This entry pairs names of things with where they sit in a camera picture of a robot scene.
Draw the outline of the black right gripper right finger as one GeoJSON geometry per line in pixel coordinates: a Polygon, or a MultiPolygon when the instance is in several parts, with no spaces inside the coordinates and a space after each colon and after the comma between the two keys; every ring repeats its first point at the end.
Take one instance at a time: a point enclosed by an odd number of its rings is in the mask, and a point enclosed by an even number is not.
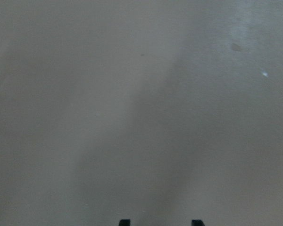
{"type": "Polygon", "coordinates": [[[204,222],[201,219],[193,219],[191,226],[204,226],[204,222]]]}

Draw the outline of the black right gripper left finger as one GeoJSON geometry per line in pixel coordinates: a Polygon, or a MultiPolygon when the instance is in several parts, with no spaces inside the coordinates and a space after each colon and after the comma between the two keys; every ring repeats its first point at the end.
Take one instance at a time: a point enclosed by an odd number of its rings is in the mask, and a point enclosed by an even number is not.
{"type": "Polygon", "coordinates": [[[121,219],[119,221],[119,226],[130,226],[131,220],[130,219],[121,219]]]}

